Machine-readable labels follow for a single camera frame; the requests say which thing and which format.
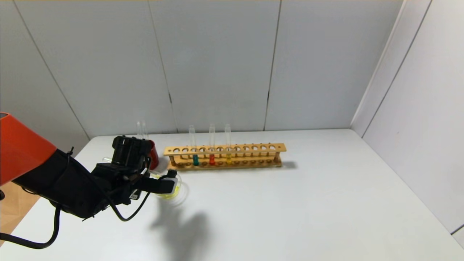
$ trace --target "empty test tube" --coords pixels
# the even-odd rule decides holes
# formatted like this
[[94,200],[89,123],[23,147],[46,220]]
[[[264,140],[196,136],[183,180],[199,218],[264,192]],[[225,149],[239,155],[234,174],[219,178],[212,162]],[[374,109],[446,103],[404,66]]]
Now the empty test tube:
[[214,161],[214,133],[216,132],[216,128],[214,124],[209,125],[209,150],[211,154],[209,155],[209,164],[215,165],[216,162]]
[[[197,151],[197,142],[195,140],[195,127],[193,125],[190,125],[188,127],[188,134],[190,136],[190,146],[192,147],[193,151]],[[200,162],[198,161],[198,155],[195,154],[192,156],[193,158],[193,164],[194,166],[198,166]]]
[[231,126],[229,124],[226,124],[226,127],[224,128],[224,132],[226,133],[226,162],[227,164],[232,164],[232,157],[231,154],[229,153],[231,149]]

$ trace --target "yellow liquid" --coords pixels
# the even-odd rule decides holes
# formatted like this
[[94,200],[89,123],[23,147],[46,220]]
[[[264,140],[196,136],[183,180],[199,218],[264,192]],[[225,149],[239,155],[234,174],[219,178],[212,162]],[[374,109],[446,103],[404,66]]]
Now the yellow liquid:
[[177,196],[177,194],[179,193],[179,186],[176,186],[175,189],[174,189],[174,193],[170,194],[170,195],[164,195],[164,194],[158,194],[158,196],[164,198],[164,199],[173,199]]

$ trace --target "red cup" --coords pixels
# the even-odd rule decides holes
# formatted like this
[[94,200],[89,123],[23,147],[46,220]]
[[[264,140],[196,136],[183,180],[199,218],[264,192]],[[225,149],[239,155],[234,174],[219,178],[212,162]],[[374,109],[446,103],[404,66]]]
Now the red cup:
[[154,170],[156,167],[158,167],[158,164],[160,163],[160,160],[158,158],[158,153],[156,152],[155,148],[155,142],[150,140],[151,143],[151,150],[150,150],[150,158],[151,158],[151,163],[150,163],[150,170]]

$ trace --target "wooden floor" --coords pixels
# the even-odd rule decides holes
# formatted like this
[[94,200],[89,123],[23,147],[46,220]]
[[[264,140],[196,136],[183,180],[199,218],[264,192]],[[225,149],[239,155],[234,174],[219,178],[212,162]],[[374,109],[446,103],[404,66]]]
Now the wooden floor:
[[12,182],[2,186],[1,190],[5,199],[0,202],[0,231],[9,234],[40,197],[26,193]]

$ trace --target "wooden test tube rack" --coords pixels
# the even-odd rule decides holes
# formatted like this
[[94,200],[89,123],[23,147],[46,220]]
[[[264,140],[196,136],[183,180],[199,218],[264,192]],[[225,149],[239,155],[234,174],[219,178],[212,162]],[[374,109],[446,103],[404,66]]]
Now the wooden test tube rack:
[[[166,147],[164,156],[169,156],[169,169],[176,170],[220,170],[282,167],[280,152],[287,151],[283,143],[268,144],[235,144],[230,150],[226,145],[214,147],[197,146],[197,151],[191,146]],[[215,165],[209,164],[209,155],[214,154]],[[227,154],[231,156],[231,164],[227,164]],[[193,155],[198,155],[199,165],[193,165]]]

